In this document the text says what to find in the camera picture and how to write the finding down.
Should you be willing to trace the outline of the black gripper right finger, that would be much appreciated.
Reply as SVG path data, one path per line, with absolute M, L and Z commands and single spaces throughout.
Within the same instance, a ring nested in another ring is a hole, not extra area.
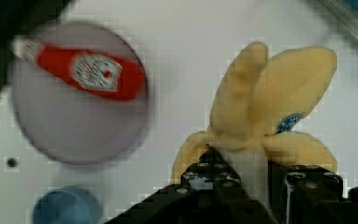
M 358 187 L 317 165 L 268 165 L 270 206 L 278 224 L 358 224 Z

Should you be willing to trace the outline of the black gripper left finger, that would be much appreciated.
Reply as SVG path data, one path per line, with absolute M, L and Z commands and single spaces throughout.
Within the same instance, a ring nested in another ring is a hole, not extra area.
M 105 224 L 277 224 L 268 163 L 209 148 L 170 184 Z

